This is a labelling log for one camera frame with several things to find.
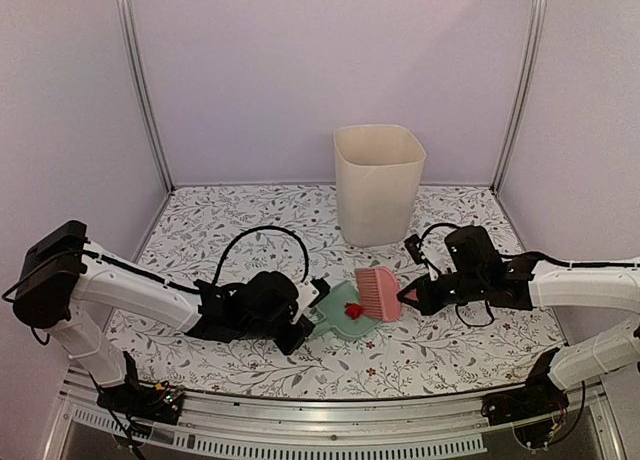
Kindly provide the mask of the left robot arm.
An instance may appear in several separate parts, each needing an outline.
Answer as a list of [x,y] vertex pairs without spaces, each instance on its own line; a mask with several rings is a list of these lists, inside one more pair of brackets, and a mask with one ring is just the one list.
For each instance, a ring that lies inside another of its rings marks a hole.
[[141,383],[132,355],[107,339],[88,305],[149,318],[199,340],[266,338],[290,355],[314,329],[307,311],[330,292],[324,279],[307,272],[298,282],[261,271],[247,282],[179,284],[102,248],[86,229],[70,220],[32,246],[18,281],[2,298],[19,321],[56,339],[90,374],[99,407],[129,423],[177,424],[184,389],[168,381]]

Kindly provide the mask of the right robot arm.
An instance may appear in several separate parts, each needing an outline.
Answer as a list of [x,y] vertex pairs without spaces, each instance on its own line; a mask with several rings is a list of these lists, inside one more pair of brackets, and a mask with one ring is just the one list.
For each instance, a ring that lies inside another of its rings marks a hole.
[[560,260],[539,251],[503,254],[482,226],[453,226],[444,240],[454,264],[402,289],[400,303],[424,316],[482,301],[489,307],[551,308],[571,344],[540,355],[522,387],[486,395],[492,425],[569,405],[568,390],[639,361],[639,260]]

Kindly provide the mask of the pink hand brush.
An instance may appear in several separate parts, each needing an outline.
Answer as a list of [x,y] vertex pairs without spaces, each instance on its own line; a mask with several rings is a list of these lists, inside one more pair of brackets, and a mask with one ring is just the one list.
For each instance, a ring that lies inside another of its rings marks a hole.
[[359,268],[355,270],[359,304],[363,314],[383,322],[397,321],[402,304],[397,300],[399,282],[386,267]]

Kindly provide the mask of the red paper scrap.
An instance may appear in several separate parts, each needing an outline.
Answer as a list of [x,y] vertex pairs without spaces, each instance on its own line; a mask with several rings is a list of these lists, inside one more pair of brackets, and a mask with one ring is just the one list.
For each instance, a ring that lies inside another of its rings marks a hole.
[[364,309],[360,304],[347,303],[345,305],[345,314],[351,320],[357,320],[363,315]]

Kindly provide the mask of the green plastic dustpan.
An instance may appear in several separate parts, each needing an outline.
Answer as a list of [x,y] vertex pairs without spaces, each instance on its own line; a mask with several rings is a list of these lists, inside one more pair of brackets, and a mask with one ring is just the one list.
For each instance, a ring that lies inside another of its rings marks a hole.
[[309,340],[332,333],[344,341],[356,341],[377,327],[381,321],[365,316],[348,313],[349,307],[360,307],[359,293],[349,282],[343,281],[334,286],[329,294],[311,309],[314,329]]

